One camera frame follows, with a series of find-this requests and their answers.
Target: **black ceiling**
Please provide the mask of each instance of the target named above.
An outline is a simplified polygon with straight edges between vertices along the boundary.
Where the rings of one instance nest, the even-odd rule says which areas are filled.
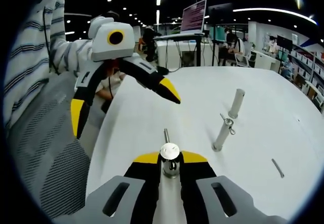
[[[156,10],[160,10],[160,23],[170,23],[172,18],[181,17],[182,10],[194,3],[196,0],[161,0],[161,5],[156,6],[156,0],[65,0],[65,12],[87,14],[91,17],[65,16],[65,20],[71,20],[66,24],[66,31],[75,31],[74,35],[67,38],[72,40],[79,37],[86,38],[89,24],[87,21],[95,16],[104,14],[113,10],[120,14],[120,21],[138,25],[141,20],[146,25],[156,23]],[[295,0],[207,0],[208,6],[223,3],[233,3],[234,9],[241,8],[276,8],[293,11],[305,16],[314,14],[314,20],[318,26],[313,23],[298,18],[296,16],[277,13],[277,12],[239,12],[233,13],[236,23],[247,23],[248,18],[262,23],[270,23],[281,27],[295,30],[308,37],[320,40],[324,37],[324,9],[322,8],[323,0],[303,0],[304,6],[297,8]]]

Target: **gray gripper housing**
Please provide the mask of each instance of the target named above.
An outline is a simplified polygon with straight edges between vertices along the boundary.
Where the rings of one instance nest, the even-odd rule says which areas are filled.
[[[53,222],[130,224],[135,202],[144,183],[144,180],[115,176],[88,196],[84,208],[72,215],[59,216]]]
[[[130,224],[144,182],[115,176],[88,196],[84,208],[53,221],[56,224]],[[209,224],[287,223],[279,216],[267,216],[258,210],[251,195],[225,176],[200,179],[196,183],[204,199]]]
[[[258,210],[252,196],[225,176],[204,178],[196,183],[204,199],[209,224],[287,223],[279,216],[267,216]]]

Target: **cable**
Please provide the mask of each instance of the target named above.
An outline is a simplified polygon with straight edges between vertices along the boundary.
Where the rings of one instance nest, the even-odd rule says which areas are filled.
[[[187,42],[188,42],[189,51],[191,52],[189,41],[187,40]]]
[[[211,50],[213,51],[213,46],[211,45],[211,42],[209,41],[209,39],[208,39],[208,43],[209,43],[209,46],[211,47]]]
[[[179,53],[179,57],[180,57],[180,61],[179,61],[179,68],[176,69],[176,70],[174,70],[174,71],[169,71],[169,73],[176,72],[176,71],[178,71],[180,68],[182,68],[182,67],[181,67],[181,64],[182,64],[182,62],[183,62],[183,58],[182,58],[182,56],[181,56],[181,51],[180,51],[179,42],[176,42],[176,47],[177,47],[177,49],[178,49],[178,53]],[[193,54],[195,53],[196,49],[197,49],[197,44],[196,44],[196,46],[194,47]]]
[[[57,69],[56,66],[54,65],[54,62],[51,60],[51,55],[50,55],[50,54],[51,54],[51,53],[50,53],[50,45],[49,45],[49,41],[48,41],[48,39],[47,39],[47,34],[46,34],[45,8],[44,8],[44,10],[43,10],[43,26],[44,26],[44,35],[45,35],[45,42],[46,42],[47,52],[48,52],[48,54],[49,54],[49,64],[50,64],[50,66],[52,66],[52,67],[54,68],[55,73],[56,73],[57,75],[59,75],[60,73],[59,73],[58,69]]]
[[[167,47],[166,47],[166,68],[168,68],[169,56],[168,56],[168,40],[167,40]]]
[[[202,50],[202,58],[204,59],[204,66],[206,66],[206,63],[205,63],[205,40],[204,40],[204,48]]]
[[[176,47],[177,47],[177,49],[178,49],[178,53],[179,53],[179,57],[180,57],[179,67],[178,67],[178,69],[176,69],[176,70],[174,70],[174,71],[169,71],[169,73],[176,72],[176,71],[178,71],[178,70],[181,68],[181,64],[182,64],[182,57],[181,57],[181,51],[180,51],[179,42],[177,42],[177,41],[176,41]]]
[[[108,77],[108,82],[109,82],[109,91],[111,94],[111,100],[113,100],[113,95],[112,95],[112,91],[111,91],[111,84],[110,84],[110,77]]]

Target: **camera lens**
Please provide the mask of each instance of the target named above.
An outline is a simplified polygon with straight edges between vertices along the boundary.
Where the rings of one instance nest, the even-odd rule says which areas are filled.
[[[123,34],[121,32],[114,32],[112,35],[109,37],[109,42],[111,44],[119,44],[123,40]]]

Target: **striped shirt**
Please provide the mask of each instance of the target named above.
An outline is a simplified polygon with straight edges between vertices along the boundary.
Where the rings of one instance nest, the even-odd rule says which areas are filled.
[[[50,42],[51,60],[59,72],[79,71],[91,58],[92,40],[65,40],[63,15],[64,0],[51,0],[43,10],[29,16],[17,36],[5,75],[3,113],[6,129],[19,119],[50,77],[44,30]]]

